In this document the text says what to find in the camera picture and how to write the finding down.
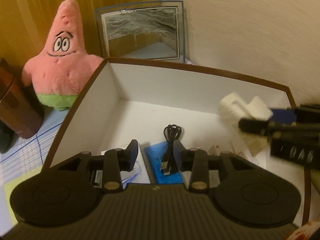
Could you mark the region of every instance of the plush toy eye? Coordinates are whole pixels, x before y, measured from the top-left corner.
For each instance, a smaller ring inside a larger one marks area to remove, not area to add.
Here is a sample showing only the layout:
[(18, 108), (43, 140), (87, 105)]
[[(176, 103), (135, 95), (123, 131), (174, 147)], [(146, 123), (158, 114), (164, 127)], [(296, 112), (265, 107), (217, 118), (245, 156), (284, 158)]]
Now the plush toy eye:
[(70, 40), (68, 38), (64, 38), (62, 41), (62, 51), (67, 51), (69, 49)]
[(53, 46), (53, 51), (58, 51), (61, 48), (62, 44), (62, 39), (59, 37), (56, 39), (54, 46)]

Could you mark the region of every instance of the ribbed black surface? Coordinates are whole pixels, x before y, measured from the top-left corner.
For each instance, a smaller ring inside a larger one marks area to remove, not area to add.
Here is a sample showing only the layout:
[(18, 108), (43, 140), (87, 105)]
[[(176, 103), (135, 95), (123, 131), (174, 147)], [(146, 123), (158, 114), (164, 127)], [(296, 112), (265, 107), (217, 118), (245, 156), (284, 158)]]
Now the ribbed black surface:
[(4, 240), (283, 240), (295, 230), (287, 224), (258, 229), (225, 218), (206, 195), (184, 185), (129, 185), (103, 197), (84, 219), (59, 228), (18, 224)]

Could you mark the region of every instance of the metal screw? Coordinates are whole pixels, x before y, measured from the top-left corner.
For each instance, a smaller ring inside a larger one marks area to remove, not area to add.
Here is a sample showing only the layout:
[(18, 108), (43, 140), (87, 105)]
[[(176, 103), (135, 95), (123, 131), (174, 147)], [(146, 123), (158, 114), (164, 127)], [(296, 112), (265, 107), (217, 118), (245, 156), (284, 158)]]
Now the metal screw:
[(109, 181), (106, 184), (104, 184), (103, 187), (106, 188), (107, 190), (115, 190), (120, 187), (120, 184), (115, 181)]
[(155, 186), (155, 187), (153, 187), (152, 188), (154, 191), (157, 191), (158, 189), (160, 189), (160, 187), (159, 186)]
[(207, 188), (207, 186), (208, 185), (203, 181), (196, 181), (191, 184), (191, 187), (193, 187), (196, 190), (204, 190)]

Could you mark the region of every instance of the plush toy mouth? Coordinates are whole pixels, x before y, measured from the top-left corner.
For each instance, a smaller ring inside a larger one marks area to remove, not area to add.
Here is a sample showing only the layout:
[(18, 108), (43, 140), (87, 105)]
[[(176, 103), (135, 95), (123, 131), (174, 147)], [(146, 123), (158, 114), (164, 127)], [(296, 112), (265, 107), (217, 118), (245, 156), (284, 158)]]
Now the plush toy mouth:
[(76, 51), (70, 52), (70, 53), (65, 54), (65, 55), (52, 55), (52, 54), (50, 54), (49, 52), (47, 52), (47, 54), (48, 54), (49, 56), (51, 56), (51, 57), (64, 57), (64, 56), (70, 55), (70, 54), (72, 54), (72, 53), (76, 53)]

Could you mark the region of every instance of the blue package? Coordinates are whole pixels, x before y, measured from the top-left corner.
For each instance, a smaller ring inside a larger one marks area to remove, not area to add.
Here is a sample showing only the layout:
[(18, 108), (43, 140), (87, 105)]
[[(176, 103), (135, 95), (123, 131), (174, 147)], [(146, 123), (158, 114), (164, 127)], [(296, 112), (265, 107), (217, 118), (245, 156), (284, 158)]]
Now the blue package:
[(161, 159), (165, 151), (167, 150), (167, 147), (168, 143), (164, 141), (162, 143), (158, 143), (144, 148), (144, 151), (148, 156), (155, 180), (159, 184), (183, 183), (181, 174), (179, 172), (171, 175), (163, 175), (160, 171)]
[(273, 116), (269, 119), (269, 121), (283, 123), (283, 124), (291, 124), (296, 121), (297, 117), (292, 110), (287, 109), (277, 109), (271, 108), (273, 112)]

